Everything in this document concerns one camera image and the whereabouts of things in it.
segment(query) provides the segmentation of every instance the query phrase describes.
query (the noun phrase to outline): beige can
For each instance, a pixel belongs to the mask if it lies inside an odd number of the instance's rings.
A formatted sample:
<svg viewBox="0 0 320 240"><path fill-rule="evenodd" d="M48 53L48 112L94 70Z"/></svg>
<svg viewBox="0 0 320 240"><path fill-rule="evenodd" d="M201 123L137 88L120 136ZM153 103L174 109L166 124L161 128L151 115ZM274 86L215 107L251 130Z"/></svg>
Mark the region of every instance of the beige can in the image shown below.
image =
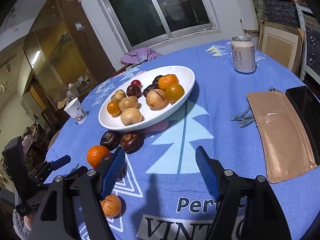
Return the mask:
<svg viewBox="0 0 320 240"><path fill-rule="evenodd" d="M256 70L254 44L248 37L233 37L231 42L232 59L236 71L244 74Z"/></svg>

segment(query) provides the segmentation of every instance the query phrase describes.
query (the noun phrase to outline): silver bolt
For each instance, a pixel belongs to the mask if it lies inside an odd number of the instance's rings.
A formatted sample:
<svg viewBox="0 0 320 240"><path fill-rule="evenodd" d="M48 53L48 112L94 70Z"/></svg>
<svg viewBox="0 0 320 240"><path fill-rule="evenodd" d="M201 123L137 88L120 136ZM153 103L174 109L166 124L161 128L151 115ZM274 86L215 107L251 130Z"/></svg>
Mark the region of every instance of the silver bolt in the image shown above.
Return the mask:
<svg viewBox="0 0 320 240"><path fill-rule="evenodd" d="M262 175L259 175L259 176L257 177L257 179L258 179L258 181L260 181L260 182L264 182L264 181L266 180L266 178L265 178L264 176L262 176Z"/></svg>
<svg viewBox="0 0 320 240"><path fill-rule="evenodd" d="M87 175L88 176L94 176L96 174L96 171L95 170L88 170L87 171Z"/></svg>
<svg viewBox="0 0 320 240"><path fill-rule="evenodd" d="M226 176L232 176L232 175L233 175L233 171L232 171L232 170L225 170L225 171L224 171L224 174L225 174Z"/></svg>
<svg viewBox="0 0 320 240"><path fill-rule="evenodd" d="M56 182L62 181L62 179L63 179L63 176L62 176L62 175L58 175L58 176L56 176L56 177L54 178L54 180L55 180Z"/></svg>

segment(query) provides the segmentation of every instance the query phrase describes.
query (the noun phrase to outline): wallet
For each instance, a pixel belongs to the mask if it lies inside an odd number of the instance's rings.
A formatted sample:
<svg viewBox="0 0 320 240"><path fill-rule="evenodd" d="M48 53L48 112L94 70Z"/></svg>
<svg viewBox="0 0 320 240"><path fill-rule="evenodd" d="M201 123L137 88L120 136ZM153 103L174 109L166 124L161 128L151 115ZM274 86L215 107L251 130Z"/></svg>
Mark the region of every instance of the wallet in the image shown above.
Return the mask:
<svg viewBox="0 0 320 240"><path fill-rule="evenodd" d="M299 117L286 94L249 93L247 99L261 136L270 183L298 177L318 166L302 114L298 111Z"/></svg>

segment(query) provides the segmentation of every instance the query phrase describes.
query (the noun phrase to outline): paper cup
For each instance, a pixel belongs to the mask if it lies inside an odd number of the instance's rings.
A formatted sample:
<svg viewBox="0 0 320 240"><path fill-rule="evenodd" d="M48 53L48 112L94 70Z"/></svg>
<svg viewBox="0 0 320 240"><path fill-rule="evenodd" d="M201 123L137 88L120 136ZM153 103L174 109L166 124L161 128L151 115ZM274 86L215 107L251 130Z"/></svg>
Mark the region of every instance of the paper cup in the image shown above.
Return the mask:
<svg viewBox="0 0 320 240"><path fill-rule="evenodd" d="M67 106L64 108L64 111L66 111L79 124L83 123L88 117L78 98L73 99L69 104L67 104Z"/></svg>

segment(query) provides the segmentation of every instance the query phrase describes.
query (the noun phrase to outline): tablecloth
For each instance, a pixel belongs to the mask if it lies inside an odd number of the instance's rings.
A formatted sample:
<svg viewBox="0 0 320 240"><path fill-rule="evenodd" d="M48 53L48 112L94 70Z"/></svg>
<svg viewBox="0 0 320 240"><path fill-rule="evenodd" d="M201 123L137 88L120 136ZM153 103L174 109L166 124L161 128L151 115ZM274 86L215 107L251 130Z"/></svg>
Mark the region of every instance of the tablecloth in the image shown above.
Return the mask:
<svg viewBox="0 0 320 240"><path fill-rule="evenodd" d="M217 211L195 162L195 149L202 145L211 158L239 176L266 176L260 135L255 123L238 127L230 119L248 107L249 92L280 91L303 85L288 69L256 51L255 73L244 75L233 69L230 41L222 40L182 49L110 78L84 99L87 120L69 119L46 159L68 154L71 162L53 172L67 175L85 165L87 150L98 145L106 131L98 121L104 100L116 88L145 71L182 65L192 69L196 83L186 103L164 121L145 129L143 147L126 155L126 175L114 187L123 202L120 216L108 219L116 239L204 239ZM300 239L320 210L320 169L285 182L272 184L287 219L293 240ZM82 239L89 239L79 199L77 221ZM233 239L239 234L244 215L240 208Z"/></svg>

